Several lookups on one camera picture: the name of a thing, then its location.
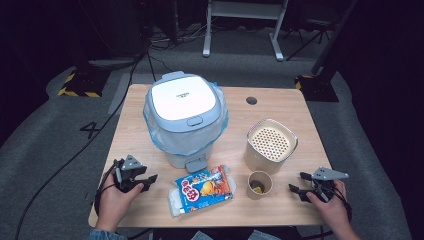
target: denim sleeve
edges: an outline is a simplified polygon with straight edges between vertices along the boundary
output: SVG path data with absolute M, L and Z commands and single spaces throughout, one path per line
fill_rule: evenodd
M 128 239 L 124 236 L 121 236 L 115 233 L 92 228 L 90 231 L 90 236 L 88 236 L 87 240 L 128 240 Z

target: hand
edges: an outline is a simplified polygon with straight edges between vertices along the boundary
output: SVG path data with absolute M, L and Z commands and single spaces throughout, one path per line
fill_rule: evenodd
M 136 185 L 127 193 L 121 192 L 115 187 L 112 171 L 107 177 L 100 196 L 99 218 L 97 219 L 96 228 L 108 232 L 115 232 L 119 222 L 124 218 L 131 205 L 131 202 L 143 189 L 143 184 Z
M 346 199 L 346 187 L 340 180 L 334 180 L 337 188 Z M 308 192 L 306 196 L 320 213 L 324 222 L 333 230 L 338 239 L 359 239 L 350 225 L 347 210 L 338 197 L 333 196 L 327 203 L 322 202 L 315 194 Z

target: person's left hand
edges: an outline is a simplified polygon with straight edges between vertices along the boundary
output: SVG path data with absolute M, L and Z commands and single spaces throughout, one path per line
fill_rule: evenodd
M 104 183 L 103 189 L 107 189 L 105 189 L 100 196 L 99 216 L 96 223 L 97 229 L 108 232 L 115 232 L 119 222 L 127 213 L 131 202 L 144 187 L 144 185 L 140 183 L 131 191 L 123 193 L 115 186 L 113 181 L 114 174 L 115 172 L 112 171 Z

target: snack package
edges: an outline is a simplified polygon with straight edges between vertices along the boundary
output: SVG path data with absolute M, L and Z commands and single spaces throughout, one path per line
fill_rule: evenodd
M 169 206 L 173 217 L 196 211 L 233 198 L 236 184 L 228 176 L 229 168 L 219 165 L 175 180 L 177 188 L 169 190 Z

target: perforated basket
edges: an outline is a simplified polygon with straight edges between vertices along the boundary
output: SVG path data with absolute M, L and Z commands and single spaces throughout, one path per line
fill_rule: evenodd
M 247 134 L 244 160 L 252 171 L 278 172 L 297 147 L 297 137 L 281 123 L 265 119 Z

